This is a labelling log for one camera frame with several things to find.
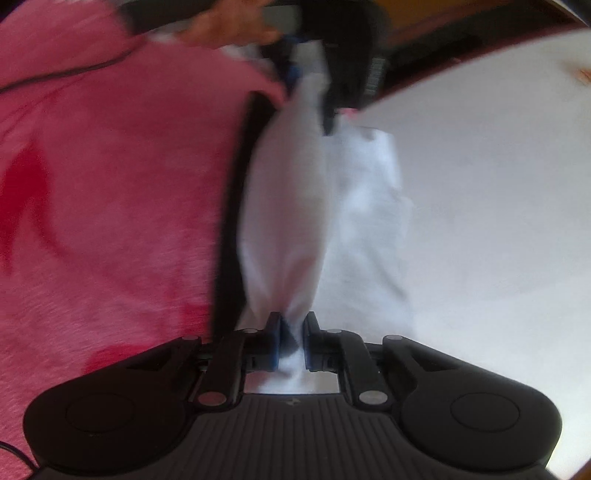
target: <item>pink towel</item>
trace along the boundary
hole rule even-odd
[[[138,42],[99,1],[28,0],[0,24],[0,86]],[[206,335],[248,92],[219,51],[147,42],[123,62],[0,95],[0,440],[27,449],[40,392]],[[0,452],[0,478],[27,474]]]

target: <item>human hand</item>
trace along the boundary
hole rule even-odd
[[[281,33],[265,25],[262,9],[272,0],[217,0],[214,6],[193,18],[178,34],[189,45],[219,48],[225,45],[268,45]]]

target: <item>black cable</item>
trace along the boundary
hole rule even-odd
[[[60,71],[51,72],[51,73],[43,73],[41,75],[34,75],[32,77],[27,77],[27,78],[24,78],[21,80],[16,80],[14,82],[8,83],[7,85],[0,87],[0,95],[3,93],[10,92],[12,90],[16,90],[17,88],[20,88],[20,87],[31,85],[33,83],[48,82],[49,80],[57,80],[57,79],[62,79],[62,78],[66,78],[66,77],[72,77],[75,75],[80,75],[81,73],[92,72],[93,70],[100,70],[100,69],[104,69],[106,67],[110,67],[111,65],[115,65],[116,63],[119,63],[120,61],[125,60],[133,52],[135,52],[136,50],[139,50],[144,45],[145,45],[145,42],[143,41],[143,42],[139,43],[138,45],[136,45],[135,47],[130,48],[127,51],[124,51],[122,54],[117,55],[116,57],[114,57],[110,60],[102,61],[102,62],[96,63],[94,65],[87,65],[85,67],[76,67],[73,69],[60,70]]]
[[[19,450],[13,445],[10,445],[10,443],[0,441],[0,449],[6,450],[7,452],[13,454],[15,457],[18,457],[18,459],[21,460],[27,467],[29,467],[33,471],[33,473],[39,470],[39,467],[35,465],[35,462],[33,462],[25,452]]]

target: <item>metal screw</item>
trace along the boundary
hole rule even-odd
[[[359,394],[359,399],[366,405],[381,405],[388,401],[388,396],[379,390],[368,390]]]
[[[205,392],[198,396],[197,401],[206,407],[219,407],[226,403],[226,396],[222,392]]]

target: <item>white table surface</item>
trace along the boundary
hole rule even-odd
[[[414,206],[403,252],[415,338],[559,408],[548,467],[591,456],[591,32],[521,44],[364,112],[394,134]]]

